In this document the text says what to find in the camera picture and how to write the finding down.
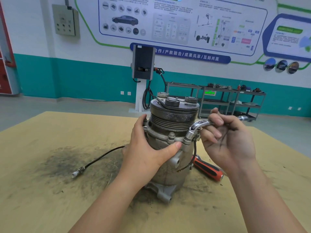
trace wall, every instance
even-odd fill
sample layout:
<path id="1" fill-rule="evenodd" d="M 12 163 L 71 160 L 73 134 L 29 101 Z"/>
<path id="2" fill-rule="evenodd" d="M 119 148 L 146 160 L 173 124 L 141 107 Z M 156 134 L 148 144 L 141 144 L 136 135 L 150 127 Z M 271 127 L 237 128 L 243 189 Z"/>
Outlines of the wall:
<path id="1" fill-rule="evenodd" d="M 310 0 L 281 1 L 311 9 Z M 81 16 L 80 39 L 54 33 L 51 5 L 64 4 L 64 0 L 1 0 L 1 3 L 24 95 L 135 102 L 136 84 L 130 76 L 129 49 L 96 43 Z M 311 66 L 288 75 L 274 70 L 265 72 L 261 64 L 219 66 L 167 56 L 156 56 L 155 65 L 166 71 L 167 81 L 259 87 L 267 93 L 262 113 L 311 117 Z M 160 77 L 154 77 L 151 88 L 154 92 L 163 90 Z M 132 95 L 120 95 L 120 91 L 131 91 Z M 186 90 L 172 89 L 172 92 L 184 94 Z"/>

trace dirty hand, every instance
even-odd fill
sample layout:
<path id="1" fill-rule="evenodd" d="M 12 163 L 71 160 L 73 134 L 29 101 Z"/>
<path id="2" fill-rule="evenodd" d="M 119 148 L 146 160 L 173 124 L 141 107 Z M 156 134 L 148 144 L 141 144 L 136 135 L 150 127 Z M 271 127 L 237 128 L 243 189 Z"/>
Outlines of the dirty hand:
<path id="1" fill-rule="evenodd" d="M 204 127 L 200 134 L 215 164 L 229 173 L 247 168 L 256 161 L 251 132 L 237 117 L 222 115 L 214 108 L 208 119 L 216 125 Z"/>
<path id="2" fill-rule="evenodd" d="M 122 149 L 123 162 L 118 176 L 132 183 L 139 191 L 156 174 L 160 166 L 177 153 L 181 142 L 175 142 L 161 150 L 154 150 L 147 142 L 142 124 L 146 114 L 134 125 L 130 144 Z"/>

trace screwdriver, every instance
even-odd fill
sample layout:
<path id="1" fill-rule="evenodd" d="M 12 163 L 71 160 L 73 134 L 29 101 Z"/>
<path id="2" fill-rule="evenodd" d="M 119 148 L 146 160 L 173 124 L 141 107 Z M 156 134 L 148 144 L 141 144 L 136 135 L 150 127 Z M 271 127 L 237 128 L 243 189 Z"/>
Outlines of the screwdriver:
<path id="1" fill-rule="evenodd" d="M 215 181 L 221 181 L 222 178 L 224 177 L 224 174 L 222 173 L 222 171 L 219 168 L 201 160 L 200 156 L 198 156 L 198 155 L 195 157 L 195 159 L 193 161 L 193 165 L 198 170 L 203 172 L 205 174 L 205 176 L 210 177 L 210 178 L 214 179 Z"/>

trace forearm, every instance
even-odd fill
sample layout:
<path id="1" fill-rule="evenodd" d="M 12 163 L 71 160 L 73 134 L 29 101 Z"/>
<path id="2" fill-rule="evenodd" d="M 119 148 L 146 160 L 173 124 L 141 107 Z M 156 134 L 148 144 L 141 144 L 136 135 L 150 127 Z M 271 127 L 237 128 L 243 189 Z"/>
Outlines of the forearm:
<path id="1" fill-rule="evenodd" d="M 228 176 L 248 232 L 306 232 L 255 160 Z"/>
<path id="2" fill-rule="evenodd" d="M 116 232 L 136 192 L 128 181 L 117 176 L 69 233 Z"/>

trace white wall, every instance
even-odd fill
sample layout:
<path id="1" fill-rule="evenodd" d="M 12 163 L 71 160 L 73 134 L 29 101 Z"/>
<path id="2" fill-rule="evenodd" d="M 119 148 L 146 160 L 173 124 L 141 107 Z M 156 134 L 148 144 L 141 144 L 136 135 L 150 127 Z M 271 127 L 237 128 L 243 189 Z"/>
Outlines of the white wall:
<path id="1" fill-rule="evenodd" d="M 311 0 L 278 2 L 311 9 Z M 97 44 L 81 17 L 80 39 L 57 35 L 53 28 L 51 5 L 64 4 L 64 0 L 1 0 L 1 3 L 14 53 L 121 66 L 130 66 L 132 62 L 130 50 Z M 74 0 L 69 0 L 69 4 L 75 7 Z M 279 13 L 282 12 L 311 18 L 307 13 L 279 9 Z M 220 65 L 159 55 L 155 58 L 155 65 L 165 71 L 311 88 L 311 66 L 290 75 L 274 70 L 266 72 L 262 65 Z M 300 62 L 301 67 L 305 65 L 305 62 Z"/>

